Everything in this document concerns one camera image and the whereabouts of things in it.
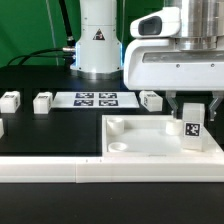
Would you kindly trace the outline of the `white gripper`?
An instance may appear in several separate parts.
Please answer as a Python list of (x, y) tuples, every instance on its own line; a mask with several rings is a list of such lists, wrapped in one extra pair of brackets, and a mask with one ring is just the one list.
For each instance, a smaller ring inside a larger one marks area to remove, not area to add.
[(224, 5), (167, 5), (133, 21), (124, 61), (131, 90), (167, 91), (180, 117), (176, 91), (213, 91), (209, 119), (224, 100)]

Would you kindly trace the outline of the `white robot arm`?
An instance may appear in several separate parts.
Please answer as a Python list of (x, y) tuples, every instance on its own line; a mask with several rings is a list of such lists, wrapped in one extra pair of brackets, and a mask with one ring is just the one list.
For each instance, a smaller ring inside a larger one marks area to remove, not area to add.
[(164, 0), (133, 21), (134, 40), (116, 36), (116, 0), (80, 0), (81, 38), (71, 69), (87, 79), (117, 72), (130, 90), (164, 91), (171, 108), (178, 91), (210, 91), (210, 117), (224, 100), (224, 0)]

